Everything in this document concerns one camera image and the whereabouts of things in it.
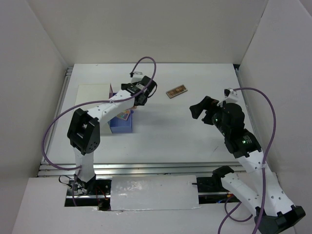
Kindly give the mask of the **colourful eyeshadow palette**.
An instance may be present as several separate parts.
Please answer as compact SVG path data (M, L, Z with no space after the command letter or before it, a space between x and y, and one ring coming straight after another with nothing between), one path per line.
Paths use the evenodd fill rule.
M125 111L119 113L119 114L116 116L116 118L121 119L121 120L124 120L124 121L127 121L128 118L129 118L129 116L130 116L130 114L131 114L131 110L125 110Z

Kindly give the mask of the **pink drawer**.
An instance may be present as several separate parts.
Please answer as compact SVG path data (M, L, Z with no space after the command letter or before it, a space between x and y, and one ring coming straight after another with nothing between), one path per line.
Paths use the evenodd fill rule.
M110 85L110 88L109 88L109 98L111 98L113 95L114 95L114 92L113 92L112 86Z

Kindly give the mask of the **long brown eyeshadow palette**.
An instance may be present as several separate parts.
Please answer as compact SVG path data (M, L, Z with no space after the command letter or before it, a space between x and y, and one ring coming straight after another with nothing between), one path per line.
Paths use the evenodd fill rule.
M174 89L171 89L169 91L166 92L166 95L168 96L168 98L172 99L175 98L185 92L187 92L188 89L184 86L184 85L180 85Z

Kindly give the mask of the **purple blue drawer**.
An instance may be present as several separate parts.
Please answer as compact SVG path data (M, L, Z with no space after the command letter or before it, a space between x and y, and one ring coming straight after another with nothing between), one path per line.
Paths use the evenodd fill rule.
M110 122L110 129L112 134L132 132L132 110L127 121L116 118L119 113L125 110L130 110L130 108L134 106L135 99L133 98L131 100L123 102L116 101L127 99L130 96L131 95L129 92L125 90L119 90L117 93L114 93L114 95L109 99L109 109L106 109L106 112L108 113L106 114L106 117L109 117L109 119L107 119L106 122Z

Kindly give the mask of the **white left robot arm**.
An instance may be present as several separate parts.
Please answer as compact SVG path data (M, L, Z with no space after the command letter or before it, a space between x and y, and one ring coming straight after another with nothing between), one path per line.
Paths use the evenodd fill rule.
M157 84L148 76L133 83L121 85L121 89L105 103L97 104L88 110L74 111L67 137L74 149L75 179L84 194L91 194L96 188L94 151L100 145L101 131L108 129L110 120L120 112L134 106L143 106L157 89Z

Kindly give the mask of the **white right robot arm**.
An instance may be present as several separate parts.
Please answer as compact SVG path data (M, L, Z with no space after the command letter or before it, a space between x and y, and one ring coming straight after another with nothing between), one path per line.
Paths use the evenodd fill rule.
M245 129L245 115L238 104L226 101L219 104L218 100L206 96L191 106L190 111L194 119L205 112L202 121L222 133L229 153L250 176L253 189L229 166L222 166L213 172L212 185L218 191L228 190L248 208L256 230L262 234L279 234L306 215L301 206L294 205L286 196L274 173L263 163L264 153L255 136Z

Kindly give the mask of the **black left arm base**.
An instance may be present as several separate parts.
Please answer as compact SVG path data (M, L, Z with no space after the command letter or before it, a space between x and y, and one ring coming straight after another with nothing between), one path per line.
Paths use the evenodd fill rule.
M68 175L60 175L58 182L65 185L65 207L96 207L99 211L111 210L111 179L96 180L90 189L85 189Z

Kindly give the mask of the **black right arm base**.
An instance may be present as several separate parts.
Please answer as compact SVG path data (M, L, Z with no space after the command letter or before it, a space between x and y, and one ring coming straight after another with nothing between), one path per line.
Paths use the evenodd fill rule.
M192 182L192 185L197 187L198 195L229 195L232 192L222 187L221 182L210 177L197 177L196 182Z

